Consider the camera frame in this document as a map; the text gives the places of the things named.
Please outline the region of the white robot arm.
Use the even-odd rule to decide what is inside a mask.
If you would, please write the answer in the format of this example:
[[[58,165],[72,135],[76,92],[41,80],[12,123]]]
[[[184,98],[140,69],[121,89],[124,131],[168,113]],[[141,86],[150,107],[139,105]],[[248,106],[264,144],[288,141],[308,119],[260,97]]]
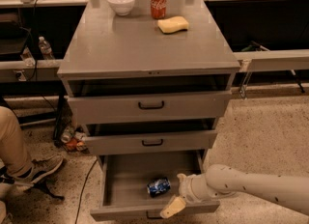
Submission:
[[[244,192],[276,205],[309,215],[309,178],[251,174],[222,164],[213,164],[199,175],[177,175],[179,195],[174,195],[160,212],[169,218],[189,205]]]

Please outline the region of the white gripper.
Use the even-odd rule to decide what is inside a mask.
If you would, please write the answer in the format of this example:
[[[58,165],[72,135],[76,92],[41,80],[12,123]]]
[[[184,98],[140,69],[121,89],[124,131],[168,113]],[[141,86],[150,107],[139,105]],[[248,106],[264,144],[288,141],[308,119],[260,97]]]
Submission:
[[[160,212],[160,216],[164,219],[181,212],[186,207],[186,204],[197,204],[211,199],[211,192],[204,174],[187,176],[180,173],[177,178],[180,181],[180,196],[174,195]]]

